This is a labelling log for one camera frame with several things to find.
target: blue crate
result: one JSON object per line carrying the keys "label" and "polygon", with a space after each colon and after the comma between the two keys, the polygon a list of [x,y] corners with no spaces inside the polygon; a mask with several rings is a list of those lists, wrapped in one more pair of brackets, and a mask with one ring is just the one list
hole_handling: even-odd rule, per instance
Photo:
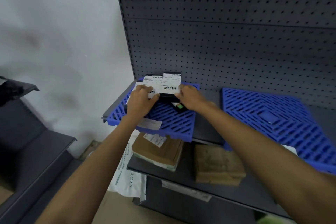
{"label": "blue crate", "polygon": [[221,96],[223,111],[275,142],[294,147],[317,170],[336,174],[336,150],[299,99],[225,87]]}
{"label": "blue crate", "polygon": [[[195,86],[199,89],[198,84],[185,83]],[[126,115],[124,105],[126,104],[132,90],[123,98],[121,103],[111,112],[107,118],[107,123],[111,126],[118,125],[121,118]],[[178,113],[170,103],[158,102],[145,116],[145,118],[162,121],[159,130],[152,130],[147,128],[136,127],[140,132],[148,134],[159,134],[160,136],[169,135],[173,139],[181,139],[185,142],[191,142],[193,139],[194,125],[195,125],[194,111],[185,111]]]}

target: person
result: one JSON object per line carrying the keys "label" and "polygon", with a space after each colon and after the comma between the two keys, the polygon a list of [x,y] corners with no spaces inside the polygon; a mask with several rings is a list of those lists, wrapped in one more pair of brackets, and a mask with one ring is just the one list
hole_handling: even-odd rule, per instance
{"label": "person", "polygon": [[[159,99],[148,99],[152,89],[136,87],[120,124],[63,184],[36,224],[92,222],[133,130]],[[176,97],[212,124],[297,223],[335,222],[336,187],[325,175],[223,112],[195,87],[180,85]]]}

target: blue plastic pallet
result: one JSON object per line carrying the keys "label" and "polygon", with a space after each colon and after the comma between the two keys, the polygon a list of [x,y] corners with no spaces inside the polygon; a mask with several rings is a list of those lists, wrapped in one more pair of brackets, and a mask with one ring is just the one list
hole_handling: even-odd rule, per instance
{"label": "blue plastic pallet", "polygon": [[336,174],[336,150],[299,99],[222,88],[222,109],[274,141],[292,146],[319,171]]}
{"label": "blue plastic pallet", "polygon": [[[185,83],[195,86],[199,89],[198,84]],[[107,118],[107,123],[111,126],[118,125],[121,118],[126,115],[124,111],[124,105],[126,104],[132,90],[123,98],[121,103],[111,112]],[[194,111],[185,111],[183,113],[178,113],[175,111],[170,103],[158,102],[150,110],[150,112],[145,116],[145,118],[162,121],[159,130],[152,130],[142,127],[136,127],[140,132],[148,134],[159,134],[160,136],[169,135],[173,139],[181,139],[185,142],[191,142],[193,139],[194,125],[195,125],[195,115]]]}

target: hand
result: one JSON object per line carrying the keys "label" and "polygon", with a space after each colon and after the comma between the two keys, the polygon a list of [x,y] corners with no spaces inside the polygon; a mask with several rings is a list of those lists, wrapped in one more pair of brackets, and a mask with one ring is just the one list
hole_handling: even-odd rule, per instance
{"label": "hand", "polygon": [[148,99],[148,93],[153,90],[153,87],[138,85],[132,91],[127,104],[127,116],[136,120],[141,120],[159,100],[160,94],[156,94],[152,99]]}
{"label": "hand", "polygon": [[181,84],[179,88],[181,93],[175,93],[175,96],[189,110],[199,112],[200,108],[207,104],[214,105],[207,101],[194,86]]}

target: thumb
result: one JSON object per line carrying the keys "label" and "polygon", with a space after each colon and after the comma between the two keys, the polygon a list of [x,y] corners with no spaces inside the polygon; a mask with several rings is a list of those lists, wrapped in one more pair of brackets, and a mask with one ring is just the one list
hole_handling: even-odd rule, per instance
{"label": "thumb", "polygon": [[184,97],[182,96],[181,93],[175,93],[174,94],[181,102],[183,101]]}
{"label": "thumb", "polygon": [[152,103],[152,105],[154,105],[160,98],[160,94],[155,94],[152,99],[150,100],[150,102]]}

